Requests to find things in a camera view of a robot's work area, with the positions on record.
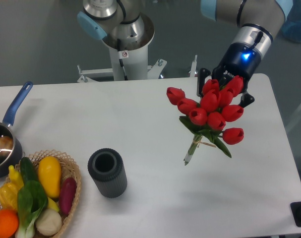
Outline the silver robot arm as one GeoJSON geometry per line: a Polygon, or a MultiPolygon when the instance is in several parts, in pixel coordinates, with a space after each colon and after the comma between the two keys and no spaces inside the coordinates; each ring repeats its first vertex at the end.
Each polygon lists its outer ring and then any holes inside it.
{"type": "MultiPolygon", "coordinates": [[[[233,77],[243,78],[240,106],[254,102],[247,92],[248,82],[285,23],[293,6],[290,0],[203,0],[201,13],[212,20],[239,28],[212,78],[221,84],[233,77]]],[[[144,47],[154,36],[151,20],[140,10],[138,0],[85,0],[77,21],[92,38],[116,52],[144,47]]]]}

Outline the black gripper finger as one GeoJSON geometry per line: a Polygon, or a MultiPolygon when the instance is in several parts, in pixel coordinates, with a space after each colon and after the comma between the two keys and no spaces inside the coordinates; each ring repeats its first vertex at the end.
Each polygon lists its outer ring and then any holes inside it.
{"type": "Polygon", "coordinates": [[[199,70],[197,76],[197,92],[196,92],[198,97],[203,96],[202,89],[205,84],[205,79],[210,75],[211,75],[211,71],[206,68],[201,68],[199,70]]]}
{"type": "Polygon", "coordinates": [[[238,105],[245,108],[254,102],[254,97],[250,95],[247,91],[241,91],[241,99],[238,105]]]}

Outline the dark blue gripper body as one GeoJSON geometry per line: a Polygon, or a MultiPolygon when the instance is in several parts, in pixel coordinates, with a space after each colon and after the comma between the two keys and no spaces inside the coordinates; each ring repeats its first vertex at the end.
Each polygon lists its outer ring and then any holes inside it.
{"type": "Polygon", "coordinates": [[[247,87],[260,62],[261,56],[257,51],[243,43],[233,43],[218,66],[213,69],[212,78],[227,84],[235,76],[240,76],[243,78],[244,87],[247,87]]]}

